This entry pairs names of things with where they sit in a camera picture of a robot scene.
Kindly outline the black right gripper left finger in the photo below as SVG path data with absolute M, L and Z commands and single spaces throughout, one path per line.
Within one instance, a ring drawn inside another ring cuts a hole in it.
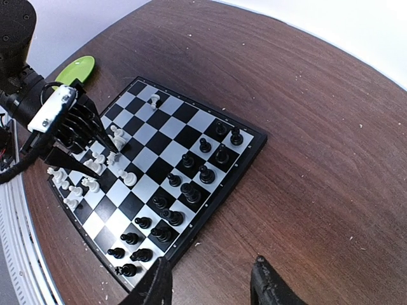
M 173 276 L 169 261 L 159 257 L 119 305 L 172 304 Z

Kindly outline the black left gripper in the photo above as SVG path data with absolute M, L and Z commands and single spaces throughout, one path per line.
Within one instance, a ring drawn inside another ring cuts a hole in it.
M 51 97 L 48 91 L 54 86 L 46 83 L 44 79 L 28 85 L 23 91 L 24 95 L 18 106 L 18 122 L 21 125 L 28 124 L 29 120 L 45 105 L 45 98 Z M 76 95 L 76 100 L 62 115 L 48 141 L 42 143 L 45 134 L 33 131 L 21 148 L 21 152 L 28 155 L 38 147 L 39 158 L 47 165 L 81 172 L 98 180 L 100 175 L 73 158 L 73 155 L 83 153 L 94 141 L 100 142 L 114 153 L 119 153 L 119 150 L 104 129 L 94 102 L 83 89 L 83 83 L 75 79 L 70 87 Z

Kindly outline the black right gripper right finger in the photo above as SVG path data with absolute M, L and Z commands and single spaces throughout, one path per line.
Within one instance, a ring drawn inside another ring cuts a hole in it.
M 257 256 L 252 266 L 250 298 L 251 304 L 307 304 L 262 255 Z

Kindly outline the black white chessboard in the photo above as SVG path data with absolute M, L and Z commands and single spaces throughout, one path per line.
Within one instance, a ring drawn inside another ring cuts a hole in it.
M 160 96 L 156 110 L 152 94 Z M 100 190 L 83 186 L 82 173 L 61 169 L 66 180 L 48 181 L 60 206 L 89 249 L 125 290 L 141 281 L 155 260 L 175 264 L 199 230 L 249 168 L 266 143 L 255 126 L 184 97 L 145 78 L 128 85 L 101 114 L 106 132 L 115 125 L 127 143 L 107 162 L 109 150 L 98 142 L 80 162 L 100 165 Z M 163 209 L 184 216 L 180 226 L 161 218 Z M 172 239 L 159 242 L 153 228 L 167 227 Z M 131 263 L 138 273 L 117 275 L 116 266 Z

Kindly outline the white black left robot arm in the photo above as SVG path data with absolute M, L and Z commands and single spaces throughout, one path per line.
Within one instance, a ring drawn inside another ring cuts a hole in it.
M 100 179 L 73 155 L 95 140 L 114 153 L 119 150 L 80 80 L 69 85 L 47 82 L 27 63 L 35 27 L 36 11 L 30 2 L 1 1 L 1 108 L 31 133 L 24 157 L 1 173 L 1 183 L 14 179 L 37 159 Z

